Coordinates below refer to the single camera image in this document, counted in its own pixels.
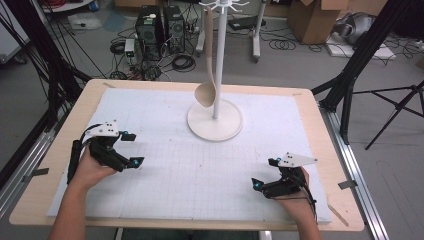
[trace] cardboard box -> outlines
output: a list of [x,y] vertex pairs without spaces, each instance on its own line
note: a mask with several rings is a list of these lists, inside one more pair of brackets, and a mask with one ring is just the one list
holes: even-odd
[[387,0],[350,0],[346,10],[340,12],[339,17],[343,17],[346,13],[364,12],[373,16],[378,16],[381,9],[386,5]]
[[140,8],[143,5],[163,5],[163,0],[115,0],[119,8]]
[[347,9],[349,0],[294,0],[287,25],[294,36],[305,44],[327,41],[340,10]]
[[290,6],[271,4],[271,0],[267,0],[264,16],[286,18],[289,13],[289,9]]

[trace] desk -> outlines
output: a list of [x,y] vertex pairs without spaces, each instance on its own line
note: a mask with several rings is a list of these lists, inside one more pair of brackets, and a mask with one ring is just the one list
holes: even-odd
[[[51,204],[57,185],[70,156],[71,143],[85,130],[107,88],[155,89],[172,91],[193,91],[198,84],[134,82],[115,80],[91,80],[62,129],[46,154],[41,168],[49,168],[49,174],[33,177],[26,191],[12,212],[10,222],[19,225],[51,225],[54,218],[46,213]],[[350,190],[341,190],[337,185],[346,181],[341,164],[322,120],[312,93],[307,89],[253,87],[223,85],[222,91],[239,94],[264,94],[293,96],[303,119],[313,155],[321,159],[317,169],[327,193],[327,202],[332,211],[333,222],[320,225],[321,230],[361,231],[364,227],[362,217]],[[173,229],[237,229],[237,230],[293,230],[295,225],[236,222],[236,221],[190,221],[190,220],[145,220],[121,218],[90,218],[91,226],[173,228]]]

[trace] computer tower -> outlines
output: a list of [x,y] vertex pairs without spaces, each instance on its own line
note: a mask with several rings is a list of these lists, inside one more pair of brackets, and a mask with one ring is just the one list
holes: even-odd
[[164,6],[163,19],[165,25],[165,41],[170,53],[185,51],[184,17],[178,6]]
[[164,33],[160,8],[156,5],[144,5],[140,9],[135,23],[138,40],[144,60],[160,60]]

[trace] concrete floor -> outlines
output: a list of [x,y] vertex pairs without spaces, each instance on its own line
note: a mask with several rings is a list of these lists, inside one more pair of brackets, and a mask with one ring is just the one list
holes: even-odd
[[[105,24],[112,14],[111,8],[95,13]],[[111,31],[104,25],[97,30],[75,32],[74,37],[103,72],[111,69],[113,54],[109,51],[110,40],[117,32],[130,28],[132,18],[126,18],[118,30]],[[266,30],[285,28],[281,19],[268,19]],[[91,76],[99,75],[93,64],[75,43],[68,40],[77,67]],[[348,59],[330,57],[322,51],[313,52],[308,46],[295,43],[294,50],[274,50],[268,42],[261,41],[261,58],[255,63],[252,58],[252,40],[248,36],[228,35],[223,82],[225,84],[295,87],[312,89],[336,77]],[[402,47],[392,48],[401,53]],[[355,85],[355,91],[404,87],[418,84],[423,79],[423,70],[415,63],[423,54],[409,59],[399,54],[387,66],[380,60],[372,60],[364,69]],[[175,71],[160,76],[159,81],[203,82],[205,81],[205,57],[195,58],[196,68],[189,73]],[[127,67],[121,64],[120,70]],[[31,64],[9,63],[0,67],[0,168],[26,137],[32,126],[47,108],[46,98]],[[394,101],[403,99],[409,91],[385,93]],[[316,96],[321,100],[326,93]],[[418,96],[408,107],[421,111]],[[377,134],[394,106],[372,94],[354,95],[349,127],[350,145],[362,170],[372,198],[391,239],[422,239],[424,235],[424,207],[420,199],[424,196],[420,175],[424,170],[421,156],[424,142],[423,119],[402,111],[371,147],[365,146]],[[1,239],[46,239],[49,227],[12,226],[8,222],[13,206],[0,220]],[[88,228],[87,239],[114,239],[115,229]],[[297,239],[295,232],[273,232],[274,239]],[[324,232],[324,239],[372,239],[367,229],[362,232]]]

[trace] grid paper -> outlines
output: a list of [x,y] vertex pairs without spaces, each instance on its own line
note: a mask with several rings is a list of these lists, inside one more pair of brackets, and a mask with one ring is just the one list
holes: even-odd
[[[279,204],[253,190],[251,178],[279,179],[268,158],[286,152],[312,157],[294,98],[222,96],[240,108],[244,126],[235,138],[215,143],[188,127],[193,93],[108,89],[89,126],[116,119],[119,130],[137,134],[134,142],[118,141],[116,151],[145,160],[139,169],[124,170],[91,189],[87,216],[290,222]],[[305,169],[318,201],[318,222],[331,222],[316,168]],[[65,189],[66,171],[49,216],[57,214]]]

